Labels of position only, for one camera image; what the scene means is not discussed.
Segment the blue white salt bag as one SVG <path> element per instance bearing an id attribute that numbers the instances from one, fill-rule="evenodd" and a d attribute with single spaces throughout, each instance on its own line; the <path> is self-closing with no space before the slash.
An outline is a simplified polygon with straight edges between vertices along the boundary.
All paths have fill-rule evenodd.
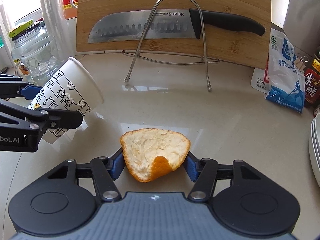
<path id="1" fill-rule="evenodd" d="M 251 87 L 265 93 L 265 99 L 303 112 L 305 77 L 296 66 L 294 46 L 282 31 L 271 29 L 266 68 L 255 68 Z"/>

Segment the black-handled santoku knife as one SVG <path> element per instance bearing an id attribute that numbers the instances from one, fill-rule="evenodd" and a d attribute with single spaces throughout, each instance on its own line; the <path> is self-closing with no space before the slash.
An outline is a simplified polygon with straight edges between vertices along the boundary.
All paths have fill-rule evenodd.
<path id="1" fill-rule="evenodd" d="M 91 29 L 88 43 L 139 40 L 146 27 L 150 10 L 109 14 Z M 225 12 L 202 11 L 204 24 L 230 31 L 244 31 L 263 36 L 265 27 L 245 16 Z M 157 9 L 146 32 L 146 39 L 196 38 L 201 36 L 197 9 Z"/>

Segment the lower white plate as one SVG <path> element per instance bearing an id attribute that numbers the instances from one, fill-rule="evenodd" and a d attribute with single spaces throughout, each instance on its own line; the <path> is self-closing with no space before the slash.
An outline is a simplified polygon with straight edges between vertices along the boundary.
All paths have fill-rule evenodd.
<path id="1" fill-rule="evenodd" d="M 313 174 L 315 176 L 315 179 L 317 181 L 317 184 L 320 185 L 320 172 L 319 172 L 319 163 L 317 160 L 316 155 L 316 145 L 314 143 L 312 135 L 309 137 L 309 156 L 310 156 L 310 163 L 313 170 Z"/>

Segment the top white plate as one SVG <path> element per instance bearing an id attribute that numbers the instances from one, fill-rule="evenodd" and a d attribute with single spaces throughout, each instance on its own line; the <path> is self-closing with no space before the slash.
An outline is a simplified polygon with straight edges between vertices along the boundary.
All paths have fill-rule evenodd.
<path id="1" fill-rule="evenodd" d="M 318 140 L 316 138 L 316 130 L 315 130 L 315 119 L 312 120 L 311 122 L 311 139 L 313 141 L 313 151 L 316 159 L 316 169 L 319 170 L 319 145 L 318 145 Z"/>

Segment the clear glass jar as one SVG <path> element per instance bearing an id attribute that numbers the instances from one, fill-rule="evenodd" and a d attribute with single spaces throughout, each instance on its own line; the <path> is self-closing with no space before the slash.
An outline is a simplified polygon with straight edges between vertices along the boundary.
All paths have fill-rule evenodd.
<path id="1" fill-rule="evenodd" d="M 62 66 L 55 38 L 47 33 L 44 21 L 20 23 L 8 35 L 14 44 L 11 57 L 16 71 L 29 82 L 44 86 Z"/>

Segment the bamboo cutting board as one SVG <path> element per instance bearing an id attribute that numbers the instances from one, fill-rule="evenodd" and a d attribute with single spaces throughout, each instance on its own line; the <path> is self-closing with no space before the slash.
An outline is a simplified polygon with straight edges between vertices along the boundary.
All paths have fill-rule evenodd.
<path id="1" fill-rule="evenodd" d="M 265 68 L 271 0 L 79 0 L 79 52 L 207 54 Z"/>

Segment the printed white paper cup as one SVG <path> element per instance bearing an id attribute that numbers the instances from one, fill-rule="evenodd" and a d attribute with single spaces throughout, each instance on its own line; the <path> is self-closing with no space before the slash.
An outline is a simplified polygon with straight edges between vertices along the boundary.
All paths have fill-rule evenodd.
<path id="1" fill-rule="evenodd" d="M 103 102 L 103 95 L 91 74 L 77 59 L 69 57 L 28 108 L 79 111 L 85 116 Z"/>

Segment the white plate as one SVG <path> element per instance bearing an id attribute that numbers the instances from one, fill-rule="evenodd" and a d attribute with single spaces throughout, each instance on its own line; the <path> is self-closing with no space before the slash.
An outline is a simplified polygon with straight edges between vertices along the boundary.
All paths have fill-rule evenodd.
<path id="1" fill-rule="evenodd" d="M 314 143 L 312 135 L 309 137 L 309 156 L 310 156 L 310 163 L 313 170 L 313 174 L 315 176 L 315 179 L 317 181 L 317 184 L 320 185 L 320 172 L 319 172 L 319 163 L 317 160 L 316 155 L 316 145 Z"/>
<path id="2" fill-rule="evenodd" d="M 311 122 L 311 139 L 313 141 L 313 151 L 316 159 L 316 169 L 319 170 L 319 145 L 318 145 L 318 140 L 316 138 L 316 130 L 315 130 L 315 119 L 312 120 Z"/>

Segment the orange peel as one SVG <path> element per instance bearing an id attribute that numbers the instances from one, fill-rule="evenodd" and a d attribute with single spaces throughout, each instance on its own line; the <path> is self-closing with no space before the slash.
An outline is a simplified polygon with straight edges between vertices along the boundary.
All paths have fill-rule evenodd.
<path id="1" fill-rule="evenodd" d="M 190 150 L 190 140 L 182 133 L 158 128 L 128 131 L 120 144 L 129 173 L 141 183 L 178 169 Z"/>

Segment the dark vinegar bottle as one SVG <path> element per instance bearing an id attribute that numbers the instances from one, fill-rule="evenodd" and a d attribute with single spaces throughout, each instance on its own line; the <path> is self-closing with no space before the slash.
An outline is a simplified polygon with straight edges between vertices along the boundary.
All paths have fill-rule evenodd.
<path id="1" fill-rule="evenodd" d="M 319 47 L 316 49 L 311 66 L 305 71 L 305 102 L 304 106 L 309 108 L 315 105 L 319 98 Z"/>

